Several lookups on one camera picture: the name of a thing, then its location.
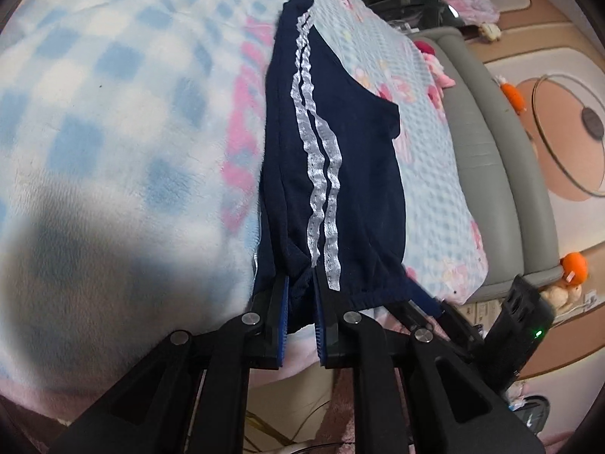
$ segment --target black cable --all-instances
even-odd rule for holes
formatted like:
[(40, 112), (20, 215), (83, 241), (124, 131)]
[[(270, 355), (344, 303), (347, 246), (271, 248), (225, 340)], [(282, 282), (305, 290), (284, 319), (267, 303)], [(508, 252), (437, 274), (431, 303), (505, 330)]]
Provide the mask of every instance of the black cable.
[(355, 442), (332, 442), (330, 444), (317, 444), (316, 446), (308, 446), (303, 449), (295, 450), (294, 452), (290, 452), (290, 454), (304, 454), (311, 450), (322, 449), (323, 447), (340, 447), (340, 446), (352, 446)]

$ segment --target black device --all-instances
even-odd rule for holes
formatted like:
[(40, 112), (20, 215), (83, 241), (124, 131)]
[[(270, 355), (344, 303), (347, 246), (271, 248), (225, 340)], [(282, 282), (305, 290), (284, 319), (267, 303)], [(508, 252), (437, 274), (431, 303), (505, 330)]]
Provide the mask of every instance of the black device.
[[(313, 274), (320, 362), (353, 369), (356, 452), (409, 452), (395, 369), (418, 454), (544, 452), (499, 395), (500, 384), (513, 377), (504, 375), (535, 349), (536, 341), (527, 346), (518, 337), (534, 326), (546, 333), (552, 323), (535, 288), (515, 280), (504, 317), (485, 341), (442, 303), (438, 322), (451, 338), (447, 341), (412, 302), (388, 306), (409, 335), (352, 311), (345, 295), (328, 288), (322, 267), (319, 262)], [(517, 307), (519, 292), (523, 300)], [(240, 454), (249, 370), (281, 365), (287, 296), (288, 280), (280, 276), (253, 298), (249, 312), (219, 330), (171, 333), (84, 412), (49, 454)], [(519, 309), (526, 309), (527, 317), (521, 318)]]

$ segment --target blanket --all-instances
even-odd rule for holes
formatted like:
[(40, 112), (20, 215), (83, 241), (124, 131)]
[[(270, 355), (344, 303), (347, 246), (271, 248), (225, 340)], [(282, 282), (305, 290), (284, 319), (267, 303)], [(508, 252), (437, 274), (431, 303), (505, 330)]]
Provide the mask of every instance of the blanket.
[[(264, 74), (286, 1), (17, 9), (0, 36), (1, 394), (73, 419), (169, 332), (244, 310)], [(464, 302), (485, 254), (419, 51), (359, 0), (313, 11), (347, 71), (399, 106), (409, 274)], [(305, 333), (282, 374), (316, 359)]]

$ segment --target pink pattern on blanket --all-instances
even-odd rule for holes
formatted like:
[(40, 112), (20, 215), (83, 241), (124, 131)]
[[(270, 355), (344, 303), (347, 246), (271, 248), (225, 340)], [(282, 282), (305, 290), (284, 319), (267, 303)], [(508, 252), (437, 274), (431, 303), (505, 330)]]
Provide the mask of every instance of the pink pattern on blanket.
[(252, 65), (242, 65), (235, 79), (234, 109), (229, 117), (222, 166), (222, 176), (228, 189), (221, 218), (230, 232), (239, 230), (256, 194), (258, 173), (251, 172), (250, 167), (257, 164), (255, 160), (262, 155), (262, 146), (258, 144), (257, 135), (249, 130), (246, 118), (255, 115), (262, 119), (265, 115), (264, 76), (268, 66), (267, 49), (273, 46), (274, 33), (273, 26), (250, 17), (245, 29), (253, 40), (245, 41), (241, 52)]

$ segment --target navy blue shorts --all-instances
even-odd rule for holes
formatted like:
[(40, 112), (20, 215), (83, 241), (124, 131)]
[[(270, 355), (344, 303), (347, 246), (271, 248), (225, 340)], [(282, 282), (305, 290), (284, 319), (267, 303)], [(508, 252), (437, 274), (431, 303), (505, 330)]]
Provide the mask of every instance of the navy blue shorts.
[(313, 322), (316, 264), (352, 309), (427, 297), (402, 266), (399, 110), (347, 73), (313, 26), (312, 5), (284, 5), (266, 78), (255, 292), (276, 272), (290, 277), (289, 332)]

